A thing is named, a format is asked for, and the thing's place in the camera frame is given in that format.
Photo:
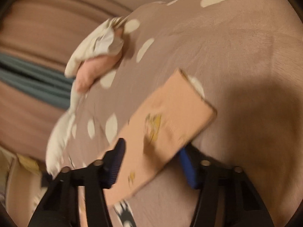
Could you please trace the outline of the pink duck print garment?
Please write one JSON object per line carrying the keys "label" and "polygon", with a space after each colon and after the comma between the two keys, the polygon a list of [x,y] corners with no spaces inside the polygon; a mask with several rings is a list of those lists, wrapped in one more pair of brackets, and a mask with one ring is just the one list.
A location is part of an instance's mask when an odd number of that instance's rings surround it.
{"label": "pink duck print garment", "polygon": [[117,182],[105,191],[109,207],[133,196],[215,118],[180,69],[156,89],[120,130],[126,151]]}

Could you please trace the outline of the teal curtain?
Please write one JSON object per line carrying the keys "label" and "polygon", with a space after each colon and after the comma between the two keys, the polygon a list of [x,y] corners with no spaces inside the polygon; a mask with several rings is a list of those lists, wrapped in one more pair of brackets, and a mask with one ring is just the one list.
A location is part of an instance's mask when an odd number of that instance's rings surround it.
{"label": "teal curtain", "polygon": [[70,106],[73,79],[57,70],[2,53],[1,81],[54,107]]}

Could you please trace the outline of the mauve polka dot bedspread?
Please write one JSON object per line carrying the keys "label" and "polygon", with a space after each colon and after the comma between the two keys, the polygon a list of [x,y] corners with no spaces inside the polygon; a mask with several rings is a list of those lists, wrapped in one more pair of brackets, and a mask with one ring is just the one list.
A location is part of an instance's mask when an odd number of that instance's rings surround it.
{"label": "mauve polka dot bedspread", "polygon": [[[49,174],[85,168],[113,149],[140,105],[178,69],[216,111],[191,143],[243,170],[273,226],[302,201],[302,22],[287,0],[174,0],[125,18],[119,61],[78,93],[55,125]],[[189,226],[198,191],[178,153],[133,196],[109,207],[113,226]]]}

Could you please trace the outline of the white and pink cloth bundle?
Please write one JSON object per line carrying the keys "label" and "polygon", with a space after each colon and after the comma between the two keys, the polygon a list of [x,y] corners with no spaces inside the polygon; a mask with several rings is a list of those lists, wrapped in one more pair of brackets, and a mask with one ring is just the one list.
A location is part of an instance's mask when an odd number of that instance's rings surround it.
{"label": "white and pink cloth bundle", "polygon": [[122,56],[125,18],[108,19],[88,35],[71,55],[65,69],[67,78],[75,77],[74,88],[85,93],[94,81],[107,73]]}

